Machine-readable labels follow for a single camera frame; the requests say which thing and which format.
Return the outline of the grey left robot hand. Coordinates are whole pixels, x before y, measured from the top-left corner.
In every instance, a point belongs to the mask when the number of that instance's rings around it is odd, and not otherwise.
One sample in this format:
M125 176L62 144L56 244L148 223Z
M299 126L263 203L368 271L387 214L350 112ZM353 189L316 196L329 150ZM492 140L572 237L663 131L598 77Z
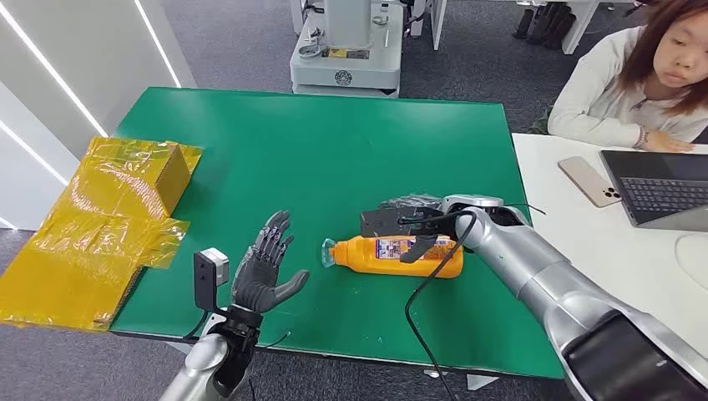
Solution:
M277 211L261 227L236 269L231 286L231 304L255 313L269 312L296 295L309 278L299 270L282 284L278 277L282 260L294 236L284 236L290 213Z

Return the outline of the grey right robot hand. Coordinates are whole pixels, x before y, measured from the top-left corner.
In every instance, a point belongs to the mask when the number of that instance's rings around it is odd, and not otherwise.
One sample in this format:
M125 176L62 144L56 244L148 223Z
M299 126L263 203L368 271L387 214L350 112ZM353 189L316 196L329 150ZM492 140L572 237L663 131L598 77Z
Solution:
M397 224L415 236L412 247L402 253L402 262L414 263L421 259L440 236L457 239L455 217L440 211L442 202L439 197L422 194L405 195L385 200L378 205L379 209L393 209L397 213Z

